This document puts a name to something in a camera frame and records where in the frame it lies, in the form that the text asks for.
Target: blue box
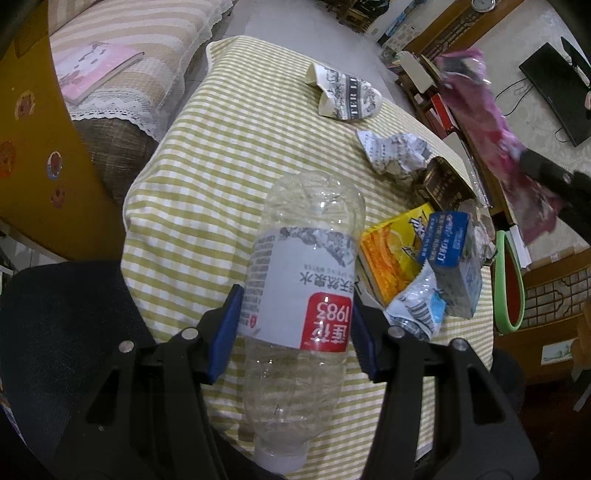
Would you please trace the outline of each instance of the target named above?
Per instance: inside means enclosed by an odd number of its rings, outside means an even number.
[[[465,212],[435,212],[429,217],[417,257],[429,261],[446,312],[472,318],[480,299],[482,272],[476,255],[474,225]]]

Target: sticker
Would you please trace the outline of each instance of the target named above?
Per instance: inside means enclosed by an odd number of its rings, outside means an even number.
[[[12,173],[15,160],[17,159],[17,149],[11,140],[0,143],[0,177],[8,177]]]
[[[565,340],[564,342],[544,345],[542,347],[542,361],[540,365],[557,364],[558,362],[572,360],[573,355],[570,353],[570,346],[573,342],[574,338]]]
[[[345,352],[355,287],[354,240],[291,227],[255,241],[238,331],[301,350]]]
[[[32,115],[35,111],[35,95],[30,90],[24,92],[17,100],[14,108],[14,119],[19,120],[23,116]]]
[[[50,180],[56,180],[61,172],[61,154],[59,152],[51,152],[47,159],[47,176]]]
[[[64,189],[64,186],[61,185],[58,188],[56,188],[53,191],[53,193],[51,194],[51,204],[55,208],[61,208],[61,206],[64,203],[65,196],[66,196],[66,190]]]

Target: yellow checkered tablecloth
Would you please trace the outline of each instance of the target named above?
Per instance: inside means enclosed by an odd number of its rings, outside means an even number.
[[[197,325],[243,283],[268,189],[286,173],[317,168],[349,177],[366,201],[366,225],[405,212],[409,194],[378,176],[355,129],[412,132],[468,180],[461,159],[424,125],[385,101],[376,118],[340,122],[317,113],[320,89],[304,84],[312,59],[250,37],[212,43],[210,72],[176,119],[126,199],[121,269],[157,340]],[[488,268],[470,320],[447,318],[437,339],[466,338],[492,362],[492,287]],[[244,452],[254,449],[242,407],[243,342],[226,373],[204,392],[212,425]],[[352,345],[345,383],[328,430],[313,440],[305,467],[291,479],[361,475],[384,386],[360,369]],[[425,383],[420,446],[433,436],[433,382]]]

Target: pink fabric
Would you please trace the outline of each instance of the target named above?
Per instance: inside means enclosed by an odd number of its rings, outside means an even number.
[[[488,88],[482,52],[474,48],[446,53],[436,62],[441,70],[441,96],[501,182],[525,243],[552,231],[563,202],[519,171],[525,146],[511,132]]]

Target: hello kitty notebook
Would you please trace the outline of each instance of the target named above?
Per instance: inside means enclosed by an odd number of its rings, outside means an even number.
[[[143,56],[143,51],[112,43],[96,42],[79,48],[56,62],[61,94],[68,103],[78,105],[95,89]]]

